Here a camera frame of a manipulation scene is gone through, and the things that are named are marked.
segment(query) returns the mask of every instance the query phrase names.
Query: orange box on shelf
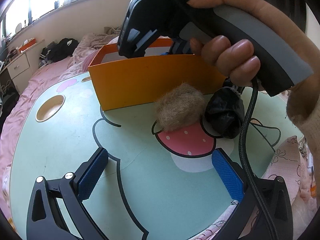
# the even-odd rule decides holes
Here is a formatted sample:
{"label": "orange box on shelf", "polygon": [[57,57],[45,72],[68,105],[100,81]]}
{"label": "orange box on shelf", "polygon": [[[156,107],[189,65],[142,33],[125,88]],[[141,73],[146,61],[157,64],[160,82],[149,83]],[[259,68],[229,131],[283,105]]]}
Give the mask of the orange box on shelf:
{"label": "orange box on shelf", "polygon": [[[171,39],[158,39],[150,48],[169,48]],[[89,72],[103,111],[154,102],[186,82],[204,94],[221,88],[225,79],[216,67],[195,55],[160,55],[101,63],[116,44],[103,46]]]}
{"label": "orange box on shelf", "polygon": [[32,39],[31,41],[29,41],[27,44],[23,45],[20,49],[19,52],[23,52],[25,51],[27,48],[31,47],[33,44],[36,44],[36,39]]}

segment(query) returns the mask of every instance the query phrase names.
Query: white cabinet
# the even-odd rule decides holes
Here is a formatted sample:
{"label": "white cabinet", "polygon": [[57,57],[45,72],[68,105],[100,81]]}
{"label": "white cabinet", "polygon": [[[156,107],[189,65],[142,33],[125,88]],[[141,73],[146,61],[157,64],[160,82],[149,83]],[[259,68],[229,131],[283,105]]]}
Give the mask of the white cabinet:
{"label": "white cabinet", "polygon": [[13,84],[15,85],[20,95],[28,86],[28,83],[31,77],[32,77],[32,71],[30,68],[27,68],[25,71],[21,72],[19,75],[17,75],[12,79]]}
{"label": "white cabinet", "polygon": [[44,46],[44,40],[32,45],[0,72],[1,74],[5,69],[8,69],[10,78],[20,95],[28,86],[29,79],[39,68],[39,57]]}
{"label": "white cabinet", "polygon": [[29,67],[30,66],[26,54],[21,54],[17,59],[8,65],[9,75],[11,78],[15,78]]}

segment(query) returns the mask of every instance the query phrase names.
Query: white cable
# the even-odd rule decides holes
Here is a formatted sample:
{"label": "white cable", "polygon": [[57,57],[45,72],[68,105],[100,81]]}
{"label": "white cable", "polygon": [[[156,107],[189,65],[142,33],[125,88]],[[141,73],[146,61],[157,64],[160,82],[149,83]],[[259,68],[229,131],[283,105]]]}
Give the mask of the white cable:
{"label": "white cable", "polygon": [[2,96],[1,96],[1,97],[3,97],[3,95],[7,92],[7,87],[10,86],[10,83],[11,83],[11,80],[10,80],[10,79],[7,81],[6,85],[2,85],[2,86],[1,86],[1,83],[0,83],[0,91],[1,91],[1,93],[2,93]]}

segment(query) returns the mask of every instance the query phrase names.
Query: round hole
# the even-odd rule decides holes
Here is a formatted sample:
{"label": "round hole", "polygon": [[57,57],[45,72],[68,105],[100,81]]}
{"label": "round hole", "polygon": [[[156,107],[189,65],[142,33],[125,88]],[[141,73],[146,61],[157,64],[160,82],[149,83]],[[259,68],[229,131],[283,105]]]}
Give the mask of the round hole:
{"label": "round hole", "polygon": [[89,81],[89,80],[91,80],[91,77],[90,77],[90,76],[83,78],[83,79],[81,80],[81,82],[86,82],[86,81]]}
{"label": "round hole", "polygon": [[45,101],[42,106],[39,108],[36,114],[36,121],[37,122],[44,122],[47,121],[49,118],[55,115],[62,107],[65,101],[64,95],[57,95],[52,98],[49,98]]}

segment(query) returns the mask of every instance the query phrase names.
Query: wool ball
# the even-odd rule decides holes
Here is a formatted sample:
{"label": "wool ball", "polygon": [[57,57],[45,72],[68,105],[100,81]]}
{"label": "wool ball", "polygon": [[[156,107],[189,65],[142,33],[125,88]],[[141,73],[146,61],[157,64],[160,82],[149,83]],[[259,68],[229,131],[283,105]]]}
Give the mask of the wool ball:
{"label": "wool ball", "polygon": [[156,102],[156,117],[164,131],[174,131],[199,121],[205,107],[203,94],[183,83]]}

